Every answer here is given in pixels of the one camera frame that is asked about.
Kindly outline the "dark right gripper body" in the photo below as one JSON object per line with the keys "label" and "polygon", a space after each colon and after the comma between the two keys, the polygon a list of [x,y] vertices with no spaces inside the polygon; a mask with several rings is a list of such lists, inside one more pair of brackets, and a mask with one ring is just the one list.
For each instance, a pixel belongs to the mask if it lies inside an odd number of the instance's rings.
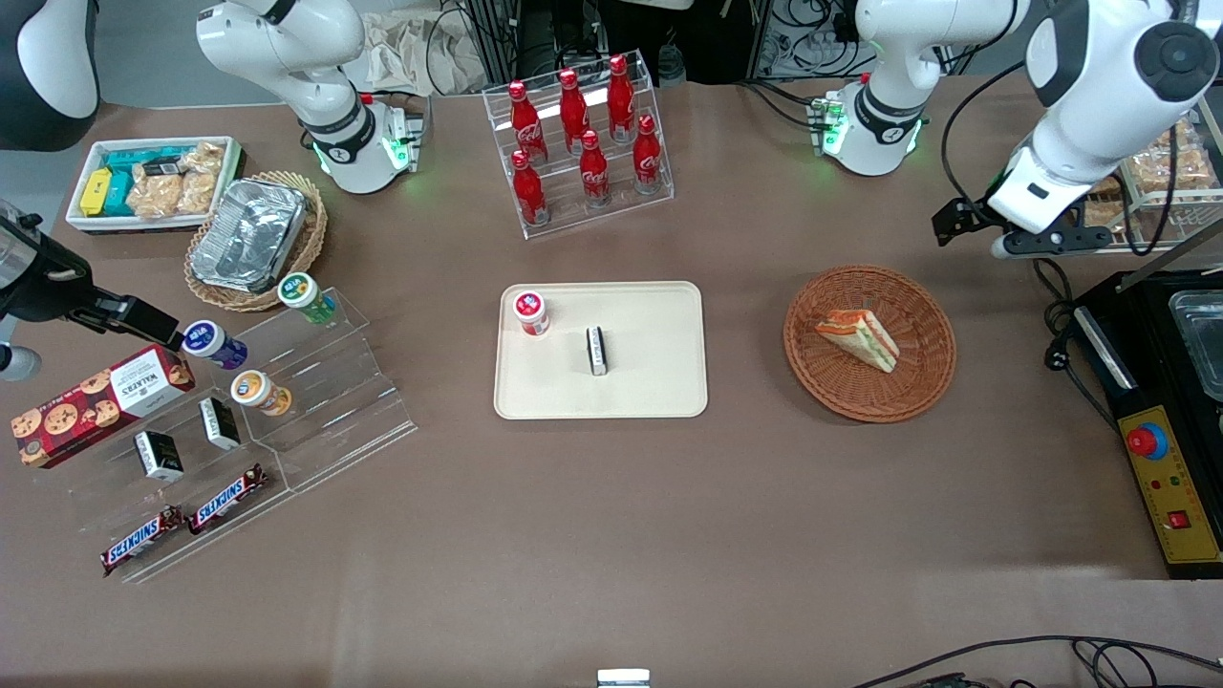
{"label": "dark right gripper body", "polygon": [[2,317],[83,321],[95,306],[92,266],[39,226],[42,218],[2,207]]}

